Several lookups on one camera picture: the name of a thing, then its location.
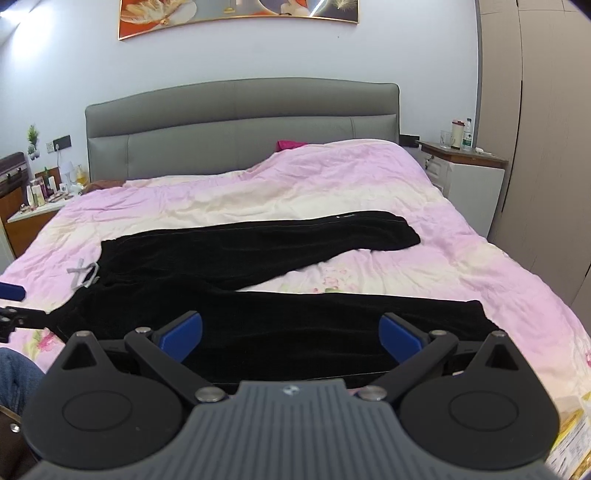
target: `drawer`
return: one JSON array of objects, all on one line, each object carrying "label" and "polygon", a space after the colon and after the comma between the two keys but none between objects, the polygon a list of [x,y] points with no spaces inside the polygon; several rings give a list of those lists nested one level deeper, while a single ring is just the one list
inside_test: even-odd
[{"label": "drawer", "polygon": [[437,189],[441,192],[441,194],[443,196],[445,196],[445,194],[443,193],[443,190],[445,189],[445,187],[443,185],[438,185],[437,183],[435,183],[431,177],[429,177],[429,179],[431,180],[431,183],[433,183],[433,186],[437,187]]},{"label": "drawer", "polygon": [[449,163],[441,158],[432,157],[427,160],[427,175],[433,184],[445,186]]}]

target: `pink comforter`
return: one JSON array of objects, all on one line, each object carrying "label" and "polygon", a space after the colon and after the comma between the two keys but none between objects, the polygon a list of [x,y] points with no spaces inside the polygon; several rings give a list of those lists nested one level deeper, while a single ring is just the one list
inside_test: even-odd
[{"label": "pink comforter", "polygon": [[[80,258],[96,261],[105,239],[370,209],[405,217],[421,244],[398,252],[347,252],[250,290],[477,299],[553,398],[591,390],[591,342],[571,310],[538,277],[479,237],[414,159],[388,142],[308,145],[246,171],[137,180],[93,192],[60,211],[0,280],[26,288],[25,307],[49,311],[72,295],[66,268]],[[19,330],[9,345],[43,369],[61,349],[48,331]]]}]

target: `jeans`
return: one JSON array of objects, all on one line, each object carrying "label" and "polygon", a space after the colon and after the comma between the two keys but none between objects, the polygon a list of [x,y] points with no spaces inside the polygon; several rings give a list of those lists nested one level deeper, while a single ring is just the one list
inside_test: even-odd
[{"label": "jeans", "polygon": [[21,415],[43,376],[39,367],[26,356],[0,348],[0,405]]}]

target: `gray headboard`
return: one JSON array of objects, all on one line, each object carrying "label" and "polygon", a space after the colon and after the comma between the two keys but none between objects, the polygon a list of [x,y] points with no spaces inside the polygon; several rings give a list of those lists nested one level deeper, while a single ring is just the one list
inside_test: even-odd
[{"label": "gray headboard", "polygon": [[92,180],[216,174],[268,158],[278,140],[398,142],[398,85],[306,78],[198,83],[91,105]]}]

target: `wardrobe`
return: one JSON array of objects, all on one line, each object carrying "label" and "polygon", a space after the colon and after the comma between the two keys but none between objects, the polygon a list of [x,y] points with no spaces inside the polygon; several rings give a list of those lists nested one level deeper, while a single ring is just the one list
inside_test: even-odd
[{"label": "wardrobe", "polygon": [[489,240],[591,332],[591,20],[569,0],[479,0],[477,145],[509,160]]}]

